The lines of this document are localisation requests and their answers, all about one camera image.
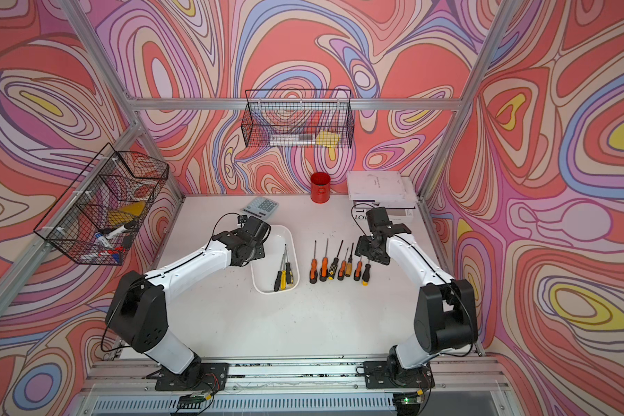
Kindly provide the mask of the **white plastic storage box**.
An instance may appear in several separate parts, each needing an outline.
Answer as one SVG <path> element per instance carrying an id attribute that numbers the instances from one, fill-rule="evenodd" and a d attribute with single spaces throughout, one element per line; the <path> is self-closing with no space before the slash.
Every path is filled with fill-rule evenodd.
<path id="1" fill-rule="evenodd" d="M 284 246 L 287 246 L 286 283 L 284 291 L 275 292 L 274 282 L 280 267 Z M 291 231 L 284 225 L 272 225 L 270 237 L 265 242 L 266 257 L 251 263 L 251 277 L 254 289 L 262 295 L 280 295 L 298 286 L 299 269 L 296 263 L 296 247 Z"/>

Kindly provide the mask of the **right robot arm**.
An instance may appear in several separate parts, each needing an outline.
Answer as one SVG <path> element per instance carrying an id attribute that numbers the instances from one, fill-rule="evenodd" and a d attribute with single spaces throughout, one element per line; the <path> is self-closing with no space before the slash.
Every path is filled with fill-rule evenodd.
<path id="1" fill-rule="evenodd" d="M 438 266 L 407 225 L 391 221 L 386 208 L 368 210 L 366 219 L 369 232 L 359 237 L 355 254 L 379 265 L 397 263 L 419 290 L 414 333 L 391 348 L 390 372 L 419 369 L 440 355 L 469 354 L 478 341 L 471 283 L 456 279 Z"/>

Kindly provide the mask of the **orange flathead screwdriver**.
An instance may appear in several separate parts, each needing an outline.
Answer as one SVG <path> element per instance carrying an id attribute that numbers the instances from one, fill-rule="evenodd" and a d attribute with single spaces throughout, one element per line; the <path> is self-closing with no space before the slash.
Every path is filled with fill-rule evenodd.
<path id="1" fill-rule="evenodd" d="M 362 280 L 362 256 L 359 256 L 358 262 L 355 265 L 353 279 L 355 282 L 360 282 Z"/>

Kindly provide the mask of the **black thin-shaft screwdriver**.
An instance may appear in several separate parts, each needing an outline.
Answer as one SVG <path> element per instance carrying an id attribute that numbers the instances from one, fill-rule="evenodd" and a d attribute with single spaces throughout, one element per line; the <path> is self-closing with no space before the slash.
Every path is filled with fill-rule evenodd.
<path id="1" fill-rule="evenodd" d="M 286 289 L 286 281 L 285 281 L 285 255 L 282 256 L 282 260 L 280 263 L 280 267 L 277 270 L 276 280 L 274 282 L 274 291 L 278 292 L 281 289 Z"/>

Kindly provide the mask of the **yellow flathead screwdriver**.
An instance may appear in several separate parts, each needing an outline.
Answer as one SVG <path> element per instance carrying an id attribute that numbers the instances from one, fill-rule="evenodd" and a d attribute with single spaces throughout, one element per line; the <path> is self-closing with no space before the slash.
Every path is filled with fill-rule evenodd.
<path id="1" fill-rule="evenodd" d="M 281 262 L 281 267 L 279 270 L 279 276 L 278 276 L 278 283 L 276 284 L 275 288 L 278 291 L 284 291 L 287 287 L 287 283 L 286 283 L 286 258 L 287 258 L 287 246 L 284 246 L 284 254 L 282 256 L 282 262 Z"/>

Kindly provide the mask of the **small black orange screwdriver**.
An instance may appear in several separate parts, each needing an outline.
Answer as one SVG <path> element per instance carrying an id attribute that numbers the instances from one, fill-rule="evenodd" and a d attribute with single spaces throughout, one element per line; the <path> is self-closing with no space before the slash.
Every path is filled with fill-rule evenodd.
<path id="1" fill-rule="evenodd" d="M 314 243 L 313 256 L 310 265 L 310 283 L 316 284 L 318 281 L 318 270 L 317 270 L 317 242 Z"/>

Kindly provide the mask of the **black yellow-collar brown-shaft screwdriver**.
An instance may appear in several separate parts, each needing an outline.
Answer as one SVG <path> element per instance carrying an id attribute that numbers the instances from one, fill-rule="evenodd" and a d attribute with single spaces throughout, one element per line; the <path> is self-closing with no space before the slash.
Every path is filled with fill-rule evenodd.
<path id="1" fill-rule="evenodd" d="M 352 251 L 354 249 L 354 246 L 351 246 L 351 249 L 348 251 L 348 259 L 346 261 L 345 264 L 345 269 L 344 269 L 344 277 L 350 277 L 352 274 L 352 270 L 353 270 L 353 254 Z"/>

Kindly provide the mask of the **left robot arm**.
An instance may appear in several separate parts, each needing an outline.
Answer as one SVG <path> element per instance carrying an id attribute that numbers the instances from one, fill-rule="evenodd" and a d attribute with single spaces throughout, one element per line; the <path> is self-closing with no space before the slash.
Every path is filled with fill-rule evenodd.
<path id="1" fill-rule="evenodd" d="M 254 216 L 237 220 L 237 229 L 213 233 L 207 244 L 169 265 L 122 276 L 107 312 L 107 328 L 170 373 L 187 374 L 199 357 L 169 329 L 168 304 L 217 272 L 265 257 L 271 226 Z"/>

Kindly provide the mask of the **orange phillips screwdriver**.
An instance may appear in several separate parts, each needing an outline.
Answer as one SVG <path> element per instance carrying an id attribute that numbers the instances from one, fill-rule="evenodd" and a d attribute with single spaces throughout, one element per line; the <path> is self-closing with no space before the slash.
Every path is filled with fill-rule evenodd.
<path id="1" fill-rule="evenodd" d="M 319 276 L 319 280 L 321 282 L 326 282 L 329 277 L 328 248 L 329 248 L 329 239 L 326 240 L 324 256 L 322 258 L 322 266 L 320 269 L 320 276 Z"/>

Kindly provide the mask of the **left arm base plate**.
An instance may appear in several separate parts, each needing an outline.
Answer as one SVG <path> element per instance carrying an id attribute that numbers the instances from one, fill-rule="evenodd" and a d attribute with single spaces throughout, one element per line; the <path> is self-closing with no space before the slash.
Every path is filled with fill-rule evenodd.
<path id="1" fill-rule="evenodd" d="M 193 362 L 182 374 L 163 367 L 156 378 L 156 391 L 222 391 L 227 383 L 229 364 L 226 362 Z"/>

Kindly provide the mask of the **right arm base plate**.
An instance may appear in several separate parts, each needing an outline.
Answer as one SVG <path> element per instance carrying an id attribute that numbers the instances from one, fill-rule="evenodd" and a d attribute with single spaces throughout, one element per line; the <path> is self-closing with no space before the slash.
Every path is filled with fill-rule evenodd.
<path id="1" fill-rule="evenodd" d="M 433 373 L 429 366 L 403 369 L 397 361 L 366 361 L 362 375 L 367 389 L 422 389 L 435 387 Z"/>

